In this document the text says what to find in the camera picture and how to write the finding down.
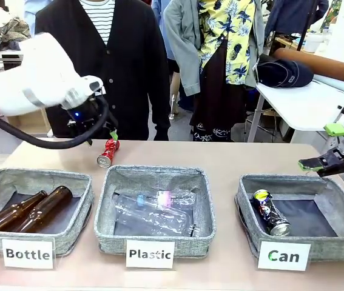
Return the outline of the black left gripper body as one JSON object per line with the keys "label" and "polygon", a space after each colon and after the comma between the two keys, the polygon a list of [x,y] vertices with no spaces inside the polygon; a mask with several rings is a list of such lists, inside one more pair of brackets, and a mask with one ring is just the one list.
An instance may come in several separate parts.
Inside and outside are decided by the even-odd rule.
{"label": "black left gripper body", "polygon": [[85,103],[68,109],[66,112],[69,115],[67,127],[70,131],[71,137],[77,137],[87,132],[101,116],[101,109],[96,98],[89,98]]}

